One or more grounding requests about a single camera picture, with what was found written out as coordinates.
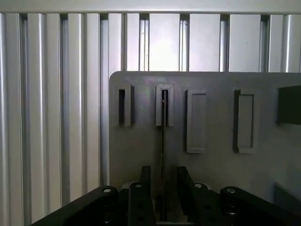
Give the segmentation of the grey plastic parts rack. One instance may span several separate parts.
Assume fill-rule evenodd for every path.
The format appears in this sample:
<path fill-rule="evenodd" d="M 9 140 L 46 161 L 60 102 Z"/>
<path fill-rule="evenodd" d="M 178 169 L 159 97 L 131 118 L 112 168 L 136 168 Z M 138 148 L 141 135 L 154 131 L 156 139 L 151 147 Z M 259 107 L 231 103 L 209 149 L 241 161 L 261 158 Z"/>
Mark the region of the grey plastic parts rack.
<path fill-rule="evenodd" d="M 177 166 L 214 191 L 235 186 L 301 216 L 301 73 L 115 72 L 110 185 L 137 181 L 147 165 L 151 194 L 159 194 L 163 90 L 171 218 Z"/>

